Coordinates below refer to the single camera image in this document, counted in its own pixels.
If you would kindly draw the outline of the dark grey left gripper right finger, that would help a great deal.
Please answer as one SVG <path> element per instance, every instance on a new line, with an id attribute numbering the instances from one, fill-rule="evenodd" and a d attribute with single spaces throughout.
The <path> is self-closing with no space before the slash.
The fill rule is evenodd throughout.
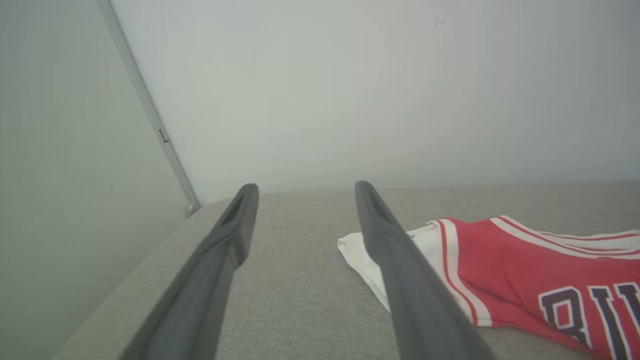
<path id="1" fill-rule="evenodd" d="M 375 187 L 355 184 L 366 251 L 379 266 L 402 360 L 493 360 L 495 354 Z"/>

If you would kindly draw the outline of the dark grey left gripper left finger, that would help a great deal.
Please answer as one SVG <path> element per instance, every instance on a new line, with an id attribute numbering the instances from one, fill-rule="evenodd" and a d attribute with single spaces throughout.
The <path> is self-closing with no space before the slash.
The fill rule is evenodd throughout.
<path id="1" fill-rule="evenodd" d="M 214 360 L 234 272 L 246 262 L 259 187 L 240 188 L 135 333 L 122 360 Z"/>

